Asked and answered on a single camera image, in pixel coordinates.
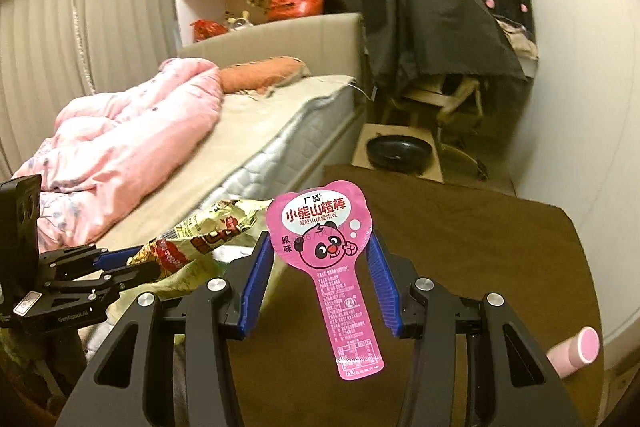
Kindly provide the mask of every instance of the brown tablecloth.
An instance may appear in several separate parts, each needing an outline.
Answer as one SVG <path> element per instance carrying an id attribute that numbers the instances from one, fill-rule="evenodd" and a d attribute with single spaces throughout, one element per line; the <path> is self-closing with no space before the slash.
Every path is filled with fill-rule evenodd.
<path id="1" fill-rule="evenodd" d="M 562 210 L 351 166 L 327 168 L 325 183 L 334 180 L 362 189 L 391 252 L 456 295 L 500 292 L 543 349 L 585 325 L 601 332 L 591 273 Z M 311 279 L 287 267 L 252 336 L 229 346 L 246 427 L 396 425 L 413 343 L 385 328 L 364 255 L 356 270 L 385 368 L 356 381 L 338 377 Z M 463 349 L 458 381 L 465 380 Z M 564 381 L 586 427 L 595 425 L 603 371 L 600 356 Z M 453 425 L 464 423 L 464 386 L 457 384 Z"/>

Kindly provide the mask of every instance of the mattress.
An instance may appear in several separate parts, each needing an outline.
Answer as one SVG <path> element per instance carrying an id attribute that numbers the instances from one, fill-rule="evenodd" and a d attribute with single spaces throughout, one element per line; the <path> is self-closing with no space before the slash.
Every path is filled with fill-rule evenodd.
<path id="1" fill-rule="evenodd" d="M 330 96 L 309 100 L 273 140 L 229 174 L 193 211 L 223 199 L 271 200 L 292 190 L 292 182 L 336 139 L 353 115 L 353 89 L 347 86 Z"/>
<path id="2" fill-rule="evenodd" d="M 221 120 L 191 160 L 97 241 L 116 250 L 166 233 L 220 198 L 270 199 L 288 190 L 354 115 L 353 79 L 303 78 L 265 99 L 227 95 Z"/>

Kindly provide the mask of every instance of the chair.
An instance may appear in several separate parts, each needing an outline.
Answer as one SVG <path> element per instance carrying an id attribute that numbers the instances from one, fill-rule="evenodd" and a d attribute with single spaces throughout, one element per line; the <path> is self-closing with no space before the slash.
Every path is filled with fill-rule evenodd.
<path id="1" fill-rule="evenodd" d="M 453 94 L 444 94 L 442 88 L 446 78 L 447 75 L 439 74 L 431 75 L 425 79 L 417 81 L 412 85 L 412 87 L 405 90 L 402 94 L 402 99 L 440 107 L 441 109 L 438 111 L 436 116 L 438 128 L 436 131 L 435 141 L 438 153 L 454 153 L 465 158 L 476 166 L 478 179 L 480 181 L 486 181 L 489 178 L 489 173 L 486 166 L 479 159 L 468 155 L 468 153 L 464 152 L 460 146 L 447 144 L 442 140 L 442 132 L 447 123 L 453 120 L 460 106 L 472 95 L 476 102 L 475 122 L 472 129 L 473 132 L 477 132 L 482 122 L 482 118 L 484 117 L 484 112 L 482 111 L 482 98 L 480 94 L 480 82 L 476 78 L 463 76 L 462 81 Z M 400 109 L 410 113 L 410 125 L 412 127 L 418 127 L 418 119 L 420 117 L 419 107 L 414 104 L 403 104 L 397 100 L 390 100 L 386 104 L 382 117 L 383 124 L 387 123 L 391 111 L 394 109 Z"/>

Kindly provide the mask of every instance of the pink comforter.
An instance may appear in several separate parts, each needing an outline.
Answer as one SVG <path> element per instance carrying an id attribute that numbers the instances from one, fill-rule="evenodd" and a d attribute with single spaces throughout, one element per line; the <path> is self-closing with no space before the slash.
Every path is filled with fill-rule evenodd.
<path id="1" fill-rule="evenodd" d="M 71 101 L 14 174 L 42 175 L 40 251 L 94 241 L 127 216 L 213 129 L 221 100 L 215 64 L 174 58 L 125 92 Z"/>

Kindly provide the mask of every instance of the beige curtain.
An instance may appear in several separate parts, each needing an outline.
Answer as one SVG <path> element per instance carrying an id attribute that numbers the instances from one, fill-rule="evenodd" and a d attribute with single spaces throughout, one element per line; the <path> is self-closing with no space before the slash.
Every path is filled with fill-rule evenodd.
<path id="1" fill-rule="evenodd" d="M 174 0 L 77 0 L 95 89 L 122 91 L 175 57 Z"/>
<path id="2" fill-rule="evenodd" d="M 174 28 L 174 0 L 0 0 L 0 180 L 70 100 L 153 76 Z"/>
<path id="3" fill-rule="evenodd" d="M 0 143 L 15 171 L 82 85 L 73 0 L 0 0 Z"/>

